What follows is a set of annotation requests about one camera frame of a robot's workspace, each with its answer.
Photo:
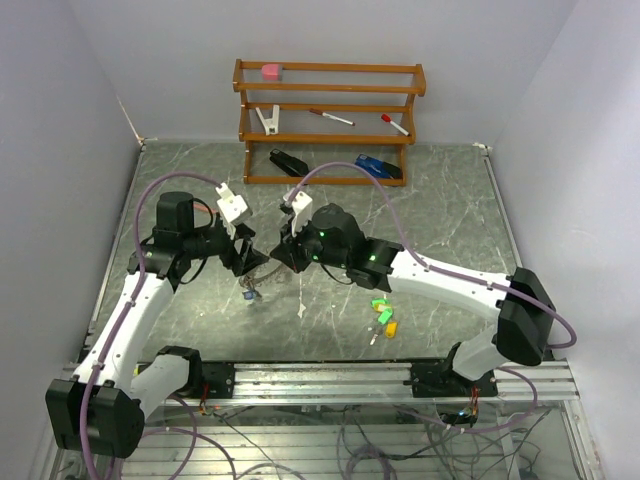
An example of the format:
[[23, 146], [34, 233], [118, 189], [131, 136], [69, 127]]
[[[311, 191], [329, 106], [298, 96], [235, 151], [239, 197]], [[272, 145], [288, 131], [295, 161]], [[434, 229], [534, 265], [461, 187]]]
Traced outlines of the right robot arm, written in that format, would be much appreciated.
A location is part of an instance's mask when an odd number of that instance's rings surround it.
[[413, 255], [398, 243], [366, 236], [355, 217], [334, 203], [318, 210], [287, 203], [280, 208], [287, 221], [270, 255], [293, 272], [312, 263], [338, 268], [363, 289], [423, 296], [492, 322], [455, 343], [446, 357], [412, 362], [408, 383], [414, 397], [468, 395], [508, 362], [542, 363], [554, 307], [534, 272], [483, 273]]

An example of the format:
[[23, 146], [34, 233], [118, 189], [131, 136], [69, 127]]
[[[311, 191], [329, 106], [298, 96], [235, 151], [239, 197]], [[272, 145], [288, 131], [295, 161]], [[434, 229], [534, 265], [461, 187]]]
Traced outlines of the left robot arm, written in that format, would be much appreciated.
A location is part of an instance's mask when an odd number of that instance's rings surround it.
[[198, 396], [204, 388], [198, 350], [165, 346], [136, 374], [152, 327], [177, 289], [188, 284], [195, 261], [218, 258], [242, 277], [267, 262], [254, 250], [252, 211], [227, 186], [218, 187], [217, 206], [208, 221], [195, 223], [199, 199], [167, 192], [156, 204], [156, 222], [130, 257], [123, 291], [90, 352], [68, 380], [55, 379], [45, 395], [56, 444], [72, 451], [125, 459], [137, 448], [146, 419], [169, 396]]

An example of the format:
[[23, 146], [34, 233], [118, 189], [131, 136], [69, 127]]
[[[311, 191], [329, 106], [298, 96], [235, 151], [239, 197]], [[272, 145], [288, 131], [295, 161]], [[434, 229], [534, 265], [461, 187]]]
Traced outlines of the yellow tag key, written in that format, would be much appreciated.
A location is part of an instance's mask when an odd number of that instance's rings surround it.
[[385, 337], [393, 339], [396, 336], [398, 329], [398, 323], [396, 321], [390, 321], [386, 324], [377, 324], [370, 328], [371, 338], [369, 345], [372, 346], [379, 338]]

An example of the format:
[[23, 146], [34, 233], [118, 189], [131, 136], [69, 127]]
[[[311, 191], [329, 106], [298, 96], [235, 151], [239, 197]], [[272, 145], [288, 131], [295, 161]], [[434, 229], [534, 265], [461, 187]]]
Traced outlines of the metal key ring disc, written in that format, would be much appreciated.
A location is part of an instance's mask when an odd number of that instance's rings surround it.
[[289, 274], [291, 274], [291, 270], [284, 264], [280, 264], [268, 271], [262, 271], [258, 268], [240, 277], [238, 279], [238, 284], [244, 290], [257, 291], [263, 284], [268, 284], [269, 282], [284, 278]]

